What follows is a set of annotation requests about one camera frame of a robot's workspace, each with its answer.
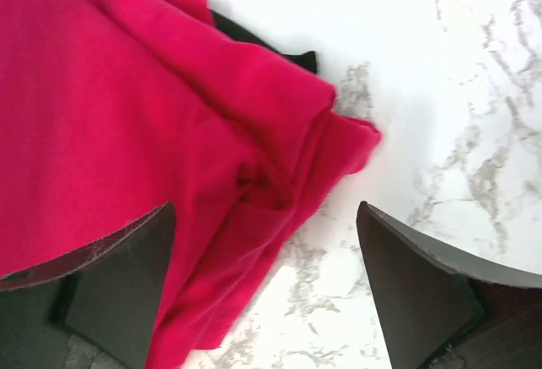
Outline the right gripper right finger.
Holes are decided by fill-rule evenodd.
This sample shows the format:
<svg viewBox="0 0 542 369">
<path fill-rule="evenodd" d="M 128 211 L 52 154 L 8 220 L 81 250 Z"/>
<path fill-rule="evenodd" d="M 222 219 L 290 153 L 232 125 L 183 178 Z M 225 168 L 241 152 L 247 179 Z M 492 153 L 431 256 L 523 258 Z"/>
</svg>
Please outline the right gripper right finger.
<svg viewBox="0 0 542 369">
<path fill-rule="evenodd" d="M 412 229 L 367 202 L 357 234 L 390 364 L 541 366 L 541 277 Z"/>
</svg>

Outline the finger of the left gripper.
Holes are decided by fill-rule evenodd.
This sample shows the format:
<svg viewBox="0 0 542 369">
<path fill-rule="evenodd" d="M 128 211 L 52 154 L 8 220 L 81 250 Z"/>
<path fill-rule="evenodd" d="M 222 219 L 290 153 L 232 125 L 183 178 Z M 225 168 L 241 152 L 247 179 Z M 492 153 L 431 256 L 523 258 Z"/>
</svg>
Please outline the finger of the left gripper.
<svg viewBox="0 0 542 369">
<path fill-rule="evenodd" d="M 223 34 L 227 35 L 230 39 L 238 42 L 245 42 L 253 45 L 264 47 L 271 52 L 279 54 L 282 58 L 288 60 L 291 63 L 313 73 L 318 73 L 318 58 L 315 51 L 307 51 L 301 54 L 286 54 L 282 53 L 274 47 L 270 46 L 267 42 L 251 33 L 246 28 L 238 25 L 233 20 L 223 16 L 222 14 L 212 10 L 213 21 L 215 27 Z"/>
</svg>

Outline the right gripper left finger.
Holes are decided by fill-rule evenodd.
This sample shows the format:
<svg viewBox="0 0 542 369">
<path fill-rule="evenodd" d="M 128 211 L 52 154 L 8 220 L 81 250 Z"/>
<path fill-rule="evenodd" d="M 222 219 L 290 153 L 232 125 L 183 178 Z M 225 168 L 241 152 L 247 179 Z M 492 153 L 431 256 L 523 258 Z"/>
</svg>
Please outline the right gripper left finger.
<svg viewBox="0 0 542 369">
<path fill-rule="evenodd" d="M 3 368 L 142 368 L 174 242 L 166 203 L 64 256 L 1 277 Z"/>
</svg>

